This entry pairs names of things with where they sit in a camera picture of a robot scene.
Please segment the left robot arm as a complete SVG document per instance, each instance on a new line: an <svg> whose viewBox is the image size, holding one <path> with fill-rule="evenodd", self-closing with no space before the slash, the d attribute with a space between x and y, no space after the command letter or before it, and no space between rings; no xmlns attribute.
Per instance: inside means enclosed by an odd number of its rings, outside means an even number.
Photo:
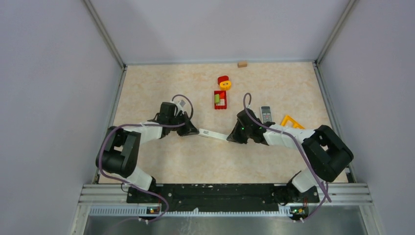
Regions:
<svg viewBox="0 0 415 235"><path fill-rule="evenodd" d="M152 184L155 180L137 165L139 147L149 141L164 138L172 131L181 137L199 134L191 117L179 103L170 101L163 102L160 111L149 121L121 128L110 127L95 165L122 182L138 187L138 196L144 202L154 201L157 189Z"/></svg>

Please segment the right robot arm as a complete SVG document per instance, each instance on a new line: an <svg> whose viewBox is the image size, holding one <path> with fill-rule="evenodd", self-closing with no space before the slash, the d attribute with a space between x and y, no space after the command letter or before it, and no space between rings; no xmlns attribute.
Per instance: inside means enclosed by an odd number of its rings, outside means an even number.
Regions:
<svg viewBox="0 0 415 235"><path fill-rule="evenodd" d="M354 155L342 139L327 125L317 129L284 127L274 122L262 123L252 110L237 114L237 122L228 141L247 144L248 140L267 146L297 149L307 168L295 174L283 189L283 203L301 201L307 191L319 187L331 202L328 183L333 182L353 161Z"/></svg>

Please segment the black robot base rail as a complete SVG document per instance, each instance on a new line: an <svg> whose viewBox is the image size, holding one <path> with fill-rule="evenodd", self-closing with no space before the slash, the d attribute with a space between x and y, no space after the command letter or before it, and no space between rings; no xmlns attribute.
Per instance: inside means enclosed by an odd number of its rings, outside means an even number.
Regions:
<svg viewBox="0 0 415 235"><path fill-rule="evenodd" d="M286 184L156 184L150 195L129 188L127 203L160 203L169 212L273 212L290 203L318 203L317 188L304 193Z"/></svg>

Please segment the white remote control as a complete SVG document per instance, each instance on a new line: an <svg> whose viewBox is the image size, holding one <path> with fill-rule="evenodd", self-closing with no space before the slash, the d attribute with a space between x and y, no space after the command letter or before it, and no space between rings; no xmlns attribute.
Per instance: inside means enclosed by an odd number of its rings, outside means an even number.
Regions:
<svg viewBox="0 0 415 235"><path fill-rule="evenodd" d="M272 117L270 106L261 106L260 113L261 113L261 119L263 123L273 122L273 117Z"/></svg>

